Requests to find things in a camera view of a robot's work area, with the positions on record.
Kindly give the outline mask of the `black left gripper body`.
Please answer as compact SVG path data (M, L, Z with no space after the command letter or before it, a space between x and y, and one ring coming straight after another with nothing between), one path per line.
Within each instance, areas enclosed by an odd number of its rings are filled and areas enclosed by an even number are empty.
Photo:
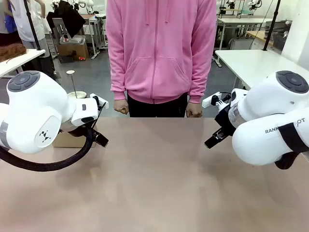
M89 130L91 130L93 122L85 123L81 126L75 126L71 122L65 122L60 126L60 132L66 132L74 137L87 137Z

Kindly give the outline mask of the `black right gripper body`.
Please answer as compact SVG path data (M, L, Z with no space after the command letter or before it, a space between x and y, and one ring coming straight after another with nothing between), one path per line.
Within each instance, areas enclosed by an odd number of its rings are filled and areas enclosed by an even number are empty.
M226 106L222 109L218 115L215 117L215 121L221 126L220 129L216 132L221 136L233 136L236 128L230 122L228 112L230 110L230 106Z

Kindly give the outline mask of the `person's right forearm pink sleeve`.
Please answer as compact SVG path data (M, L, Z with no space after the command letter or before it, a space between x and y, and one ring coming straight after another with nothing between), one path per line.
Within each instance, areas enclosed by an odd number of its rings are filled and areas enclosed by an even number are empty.
M115 100L125 97L125 59L122 36L108 35L108 53L111 70L111 91Z

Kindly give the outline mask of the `person's left forearm pink sleeve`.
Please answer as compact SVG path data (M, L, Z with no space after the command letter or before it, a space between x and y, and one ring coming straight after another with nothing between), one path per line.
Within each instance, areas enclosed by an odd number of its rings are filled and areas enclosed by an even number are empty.
M192 82L189 102L200 104L206 90L207 78L211 69L215 36L195 38L192 43Z

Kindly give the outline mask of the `person's left hand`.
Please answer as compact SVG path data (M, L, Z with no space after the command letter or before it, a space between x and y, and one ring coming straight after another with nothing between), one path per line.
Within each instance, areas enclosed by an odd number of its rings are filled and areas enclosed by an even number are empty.
M200 103L188 102L186 107L186 117L202 117L202 105Z

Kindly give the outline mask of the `person's right hand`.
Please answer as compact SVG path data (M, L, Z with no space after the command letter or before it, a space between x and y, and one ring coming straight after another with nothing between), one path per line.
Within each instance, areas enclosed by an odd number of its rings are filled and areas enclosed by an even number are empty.
M129 112L127 100L114 100L114 110L124 115L127 115Z

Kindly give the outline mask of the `metal rod stand white base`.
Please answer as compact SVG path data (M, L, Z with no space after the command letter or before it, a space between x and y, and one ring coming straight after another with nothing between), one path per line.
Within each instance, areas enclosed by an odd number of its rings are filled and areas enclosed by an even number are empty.
M76 90L74 79L73 79L74 73L75 73L74 70L66 71L66 74L71 79L71 83L72 83L72 86L73 86L73 92L68 93L68 96L72 97L72 98L77 98L77 99L84 99L84 98L87 97L87 94L83 91L77 91Z

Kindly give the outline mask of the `large white table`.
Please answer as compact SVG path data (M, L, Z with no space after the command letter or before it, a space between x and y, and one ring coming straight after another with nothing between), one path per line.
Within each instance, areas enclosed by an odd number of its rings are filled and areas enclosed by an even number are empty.
M277 71L293 71L309 83L309 71L289 59L267 50L217 50L216 55L234 73L233 88L252 88Z

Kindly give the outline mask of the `black trousers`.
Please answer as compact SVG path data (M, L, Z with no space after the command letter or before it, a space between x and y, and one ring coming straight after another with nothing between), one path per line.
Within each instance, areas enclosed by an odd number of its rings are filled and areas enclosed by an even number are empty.
M161 103L150 104L127 96L130 117L184 117L188 104L187 93L179 98Z

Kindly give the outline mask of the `brown cardboard storage box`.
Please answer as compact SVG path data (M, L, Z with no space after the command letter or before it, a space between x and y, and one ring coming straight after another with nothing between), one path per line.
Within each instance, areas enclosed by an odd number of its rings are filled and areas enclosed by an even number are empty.
M89 53L86 44L59 44L58 53L60 56L71 56L74 61L86 60L89 58Z

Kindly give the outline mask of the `wooden top table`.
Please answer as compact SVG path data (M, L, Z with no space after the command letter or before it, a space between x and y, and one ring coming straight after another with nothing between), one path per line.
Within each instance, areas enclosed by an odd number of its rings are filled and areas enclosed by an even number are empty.
M262 50L266 42L265 31L247 31L246 36L252 39L251 50Z

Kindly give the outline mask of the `white table with brown fur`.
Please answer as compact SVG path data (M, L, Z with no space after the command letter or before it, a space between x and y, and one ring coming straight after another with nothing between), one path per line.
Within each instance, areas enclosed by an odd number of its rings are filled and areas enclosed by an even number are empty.
M26 53L20 56L17 56L12 59L5 60L0 62L0 78L5 77L8 73L17 70L18 72L22 72L22 65L25 63L43 55L45 50L37 50L37 49L27 49Z

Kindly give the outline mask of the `black stand pole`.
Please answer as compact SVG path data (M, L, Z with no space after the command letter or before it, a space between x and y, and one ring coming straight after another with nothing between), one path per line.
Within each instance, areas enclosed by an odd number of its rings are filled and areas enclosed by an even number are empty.
M32 34L33 34L34 42L37 46L37 49L41 50L41 46L39 44L39 41L38 41L38 38L37 38L37 35L36 35L36 32L35 32L35 28L34 28L34 25L33 25L33 22L32 22L31 13L29 11L28 2L27 2L27 0L23 0L23 2L24 2L25 10L26 10L26 15L28 17L28 21L29 21L29 24L30 24L30 28L31 28L31 31L32 31Z
M268 31L268 35L267 35L264 47L262 49L263 51L267 51L267 47L268 47L268 44L269 44L269 41L270 41L270 38L271 38L271 34L273 32L274 25L275 25L275 22L276 22L276 19L277 19L277 15L279 13L280 3L281 3L281 0L278 0L275 11L274 11L273 19L271 21L271 25L270 25L270 28L269 28L269 31Z

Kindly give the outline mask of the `black hanging cloth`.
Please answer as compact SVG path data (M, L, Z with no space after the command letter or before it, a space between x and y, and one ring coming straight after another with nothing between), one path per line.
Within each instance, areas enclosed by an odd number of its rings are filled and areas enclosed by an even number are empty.
M53 18L62 18L70 37L74 37L85 24L83 17L67 1L60 0L54 12L49 12L46 19L49 27L55 27Z

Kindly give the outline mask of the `bystander in blue clothing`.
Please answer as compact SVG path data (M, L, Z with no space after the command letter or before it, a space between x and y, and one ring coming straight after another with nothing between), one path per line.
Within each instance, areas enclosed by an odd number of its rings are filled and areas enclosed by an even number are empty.
M21 43L9 0L0 0L0 47Z

